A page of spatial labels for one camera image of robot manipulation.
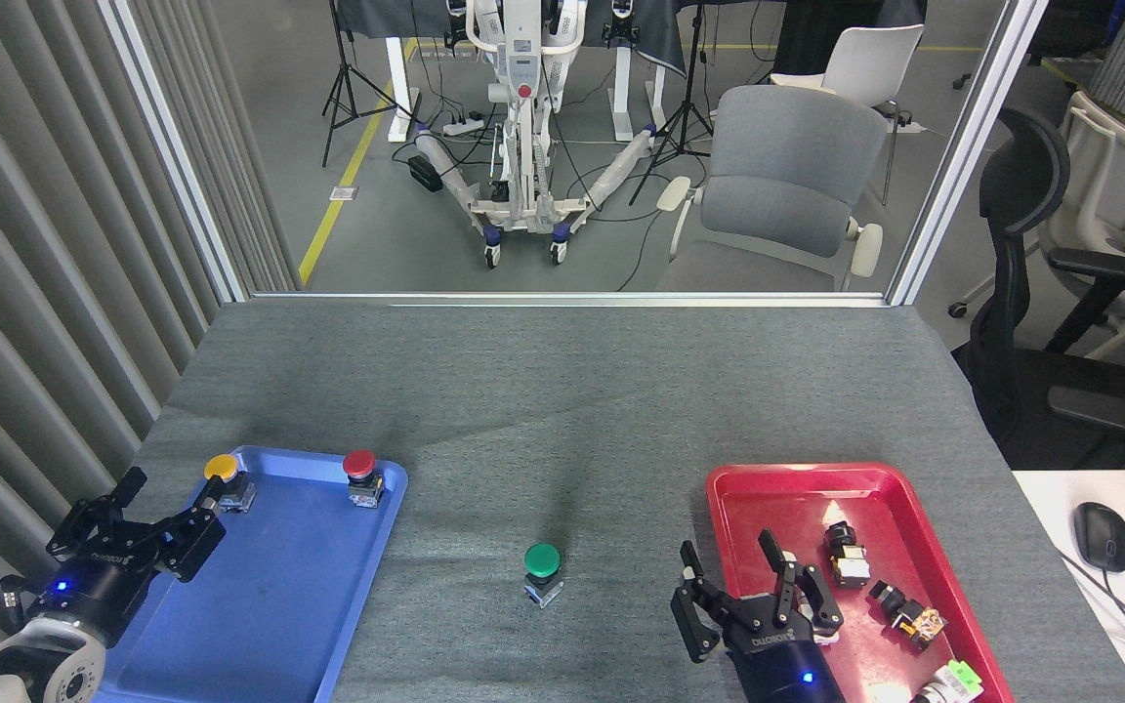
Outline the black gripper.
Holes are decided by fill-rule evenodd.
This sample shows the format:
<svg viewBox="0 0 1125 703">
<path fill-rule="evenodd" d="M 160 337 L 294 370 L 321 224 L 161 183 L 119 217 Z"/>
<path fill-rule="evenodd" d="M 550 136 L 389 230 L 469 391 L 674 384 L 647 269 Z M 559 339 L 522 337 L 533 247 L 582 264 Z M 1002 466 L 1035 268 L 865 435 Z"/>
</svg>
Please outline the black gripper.
<svg viewBox="0 0 1125 703">
<path fill-rule="evenodd" d="M 705 663 L 723 636 L 749 702 L 844 702 L 820 645 L 838 643 L 845 619 L 821 570 L 784 551 L 770 529 L 758 543 L 776 575 L 759 632 L 750 631 L 750 610 L 706 579 L 691 540 L 680 547 L 684 570 L 670 613 L 690 659 Z"/>
<path fill-rule="evenodd" d="M 115 538 L 116 526 L 124 523 L 122 511 L 146 481 L 142 468 L 130 467 L 110 493 L 76 501 L 68 511 L 45 546 L 46 553 L 63 564 L 28 607 L 28 618 L 63 620 L 97 637 L 105 648 L 115 648 L 142 609 L 158 571 L 171 573 L 182 583 L 194 579 L 225 535 L 215 498 L 201 498 L 178 515 L 153 523 L 147 541 L 155 547 L 137 543 L 124 551 L 104 546 Z M 94 544 L 93 551 L 76 555 L 86 544 Z"/>
</svg>

